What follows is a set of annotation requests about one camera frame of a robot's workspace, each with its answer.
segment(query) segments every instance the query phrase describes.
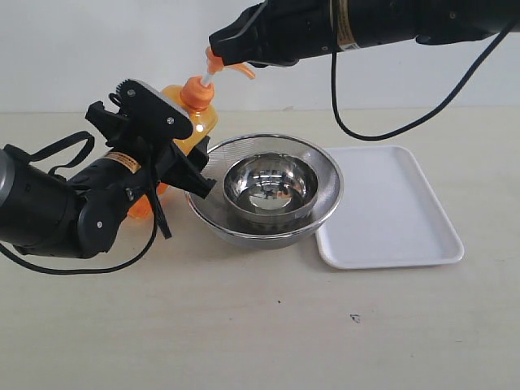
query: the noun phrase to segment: white plastic tray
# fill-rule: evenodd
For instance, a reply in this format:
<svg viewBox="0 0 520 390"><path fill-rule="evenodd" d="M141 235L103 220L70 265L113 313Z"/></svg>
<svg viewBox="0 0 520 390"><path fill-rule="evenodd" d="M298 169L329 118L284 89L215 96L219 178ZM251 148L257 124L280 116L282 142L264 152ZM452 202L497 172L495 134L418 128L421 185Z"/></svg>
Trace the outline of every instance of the white plastic tray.
<svg viewBox="0 0 520 390"><path fill-rule="evenodd" d="M414 156L399 146L327 150L344 198L318 230L323 260L342 269L459 262L464 246Z"/></svg>

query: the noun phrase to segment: table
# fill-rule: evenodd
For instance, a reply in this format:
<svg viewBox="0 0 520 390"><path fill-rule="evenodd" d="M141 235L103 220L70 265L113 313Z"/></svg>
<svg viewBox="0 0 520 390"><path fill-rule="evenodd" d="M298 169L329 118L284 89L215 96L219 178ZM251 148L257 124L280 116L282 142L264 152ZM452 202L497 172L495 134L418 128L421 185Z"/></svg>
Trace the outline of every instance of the table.
<svg viewBox="0 0 520 390"><path fill-rule="evenodd" d="M343 116L376 134L423 112ZM29 152L95 131L82 114L0 115L0 129L2 145ZM331 112L294 110L221 113L212 143L252 132L365 145ZM174 238L159 237L125 271L55 277L0 261L2 388L518 388L520 110L451 108L387 143L418 159L465 244L462 262L341 272L320 259L314 238L274 252L238 249L172 193ZM96 155L103 150L98 142ZM113 251L87 264L130 258L149 231L149 222L127 221Z"/></svg>

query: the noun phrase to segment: stainless steel bowl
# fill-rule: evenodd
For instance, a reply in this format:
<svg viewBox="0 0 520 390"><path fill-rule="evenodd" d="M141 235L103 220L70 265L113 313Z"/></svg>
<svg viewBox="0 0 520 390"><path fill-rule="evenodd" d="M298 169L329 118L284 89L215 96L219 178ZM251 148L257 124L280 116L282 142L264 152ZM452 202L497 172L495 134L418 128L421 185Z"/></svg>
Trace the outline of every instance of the stainless steel bowl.
<svg viewBox="0 0 520 390"><path fill-rule="evenodd" d="M254 155L282 154L308 165L318 186L310 213L295 223L251 224L239 218L226 200L224 185L233 167ZM224 141L209 150L210 161L202 171L218 183L206 199L186 193L195 214L223 240L250 249L281 249L312 236L336 211L343 196L343 176L330 155L308 141L278 134L254 134Z"/></svg>
<svg viewBox="0 0 520 390"><path fill-rule="evenodd" d="M303 160L261 153L233 165L224 178L224 198L236 217L262 230L297 223L312 211L319 180Z"/></svg>

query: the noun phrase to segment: metal colander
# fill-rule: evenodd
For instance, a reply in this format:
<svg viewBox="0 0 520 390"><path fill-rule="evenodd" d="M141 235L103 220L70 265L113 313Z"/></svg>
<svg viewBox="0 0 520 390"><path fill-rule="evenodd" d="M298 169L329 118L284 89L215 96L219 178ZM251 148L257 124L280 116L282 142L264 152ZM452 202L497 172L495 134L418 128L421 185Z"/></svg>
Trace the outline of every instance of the metal colander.
<svg viewBox="0 0 520 390"><path fill-rule="evenodd" d="M243 223L230 210L223 182L229 169L254 154L288 154L303 160L315 171L319 187L317 201L309 215L290 225L269 228ZM343 176L336 162L322 149L307 141L277 134L240 136L209 150L210 161L202 174L217 184L206 199L187 193L196 215L224 240L254 249L279 249L293 245L316 232L332 215L343 195Z"/></svg>

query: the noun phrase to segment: orange pump bottle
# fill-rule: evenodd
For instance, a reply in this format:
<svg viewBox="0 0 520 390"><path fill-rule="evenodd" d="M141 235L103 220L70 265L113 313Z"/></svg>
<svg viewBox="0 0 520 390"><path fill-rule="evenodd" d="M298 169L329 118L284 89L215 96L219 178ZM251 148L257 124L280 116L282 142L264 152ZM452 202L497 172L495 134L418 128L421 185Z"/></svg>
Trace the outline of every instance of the orange pump bottle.
<svg viewBox="0 0 520 390"><path fill-rule="evenodd" d="M186 140L174 140L179 149L188 155L206 136L215 128L219 121L219 116L215 108L211 105L215 97L215 86L211 82L212 77L217 72L221 72L225 66L220 57L216 57L211 48L206 49L207 73L205 76L194 76L190 78L184 86L169 85L163 91L167 98L177 103L185 109L193 123L193 135ZM250 79L254 79L254 73L244 64L232 65L239 72L244 73ZM168 186L160 183L157 194L161 197L168 190ZM152 208L147 197L142 197L130 209L128 215L135 219L146 219L152 213Z"/></svg>

